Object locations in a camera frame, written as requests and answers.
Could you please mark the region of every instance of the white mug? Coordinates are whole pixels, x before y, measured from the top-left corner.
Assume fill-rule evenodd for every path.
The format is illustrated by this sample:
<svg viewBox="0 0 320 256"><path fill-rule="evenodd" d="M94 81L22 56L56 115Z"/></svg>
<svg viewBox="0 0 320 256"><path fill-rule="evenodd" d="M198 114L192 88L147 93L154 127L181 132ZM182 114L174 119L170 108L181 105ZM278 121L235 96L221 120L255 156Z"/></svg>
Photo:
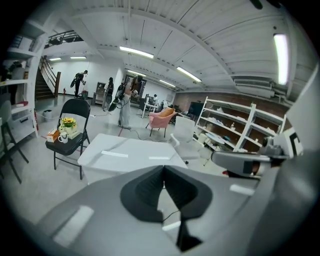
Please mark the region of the white mug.
<svg viewBox="0 0 320 256"><path fill-rule="evenodd" d="M66 132L61 132L60 136L58 137L58 140L62 143L67 143L68 142L68 134Z"/></svg>

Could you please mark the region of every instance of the white table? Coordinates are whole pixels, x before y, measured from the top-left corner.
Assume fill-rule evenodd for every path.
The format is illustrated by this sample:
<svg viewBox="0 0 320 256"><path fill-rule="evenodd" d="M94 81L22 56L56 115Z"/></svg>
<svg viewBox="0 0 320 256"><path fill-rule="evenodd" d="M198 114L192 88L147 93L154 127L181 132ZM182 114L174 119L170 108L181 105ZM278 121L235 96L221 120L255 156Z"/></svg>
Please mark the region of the white table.
<svg viewBox="0 0 320 256"><path fill-rule="evenodd" d="M144 108L143 108L143 112L142 112L141 118L144 118L146 107L153 108L153 112L156 111L156 106L155 106L155 105L151 105L151 104L148 104L148 103L144 103Z"/></svg>
<svg viewBox="0 0 320 256"><path fill-rule="evenodd" d="M181 117L183 117L183 118L186 118L186 119L191 119L191 117L189 117L189 116L186 116L186 115L184 115L184 114L181 114L181 113L177 113L179 116L181 116Z"/></svg>
<svg viewBox="0 0 320 256"><path fill-rule="evenodd" d="M222 138L219 138L218 136L214 136L209 132L207 132L205 135L212 141L215 141L215 142L222 144L222 145L225 144L225 141Z"/></svg>
<svg viewBox="0 0 320 256"><path fill-rule="evenodd" d="M78 159L88 183L137 169L171 165L187 168L169 143L98 134Z"/></svg>

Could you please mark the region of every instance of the ceiling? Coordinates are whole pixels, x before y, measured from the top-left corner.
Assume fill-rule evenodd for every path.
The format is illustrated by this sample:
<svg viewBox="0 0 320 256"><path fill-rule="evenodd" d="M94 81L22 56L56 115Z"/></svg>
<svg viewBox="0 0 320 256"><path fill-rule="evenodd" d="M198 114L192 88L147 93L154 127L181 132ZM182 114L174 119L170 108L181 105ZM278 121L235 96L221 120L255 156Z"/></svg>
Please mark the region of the ceiling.
<svg viewBox="0 0 320 256"><path fill-rule="evenodd" d="M190 92L236 92L239 80L252 86L277 83L273 35L286 34L289 81L273 86L295 101L317 56L283 7L261 3L263 9L258 10L249 0L69 0L62 19L95 54L121 58L127 69ZM148 52L154 58L125 53L119 46ZM202 82L178 71L179 66Z"/></svg>

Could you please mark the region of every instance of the monitor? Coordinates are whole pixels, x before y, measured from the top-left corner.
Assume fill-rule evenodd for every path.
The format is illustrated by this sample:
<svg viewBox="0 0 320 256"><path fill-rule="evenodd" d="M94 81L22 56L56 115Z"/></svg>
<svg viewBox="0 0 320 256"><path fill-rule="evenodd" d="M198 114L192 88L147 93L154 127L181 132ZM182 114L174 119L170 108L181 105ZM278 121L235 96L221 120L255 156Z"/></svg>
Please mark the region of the monitor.
<svg viewBox="0 0 320 256"><path fill-rule="evenodd" d="M204 103L191 102L188 113L199 117L203 107L204 107Z"/></svg>

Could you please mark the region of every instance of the trash can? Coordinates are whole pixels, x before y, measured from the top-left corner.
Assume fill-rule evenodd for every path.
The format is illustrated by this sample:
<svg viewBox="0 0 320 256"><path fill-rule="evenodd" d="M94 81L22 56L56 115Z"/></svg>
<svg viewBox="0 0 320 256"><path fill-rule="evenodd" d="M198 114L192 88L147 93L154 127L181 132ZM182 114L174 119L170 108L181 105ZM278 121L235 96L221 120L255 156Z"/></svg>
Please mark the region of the trash can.
<svg viewBox="0 0 320 256"><path fill-rule="evenodd" d="M43 111L44 121L50 122L52 120L52 111L50 109Z"/></svg>

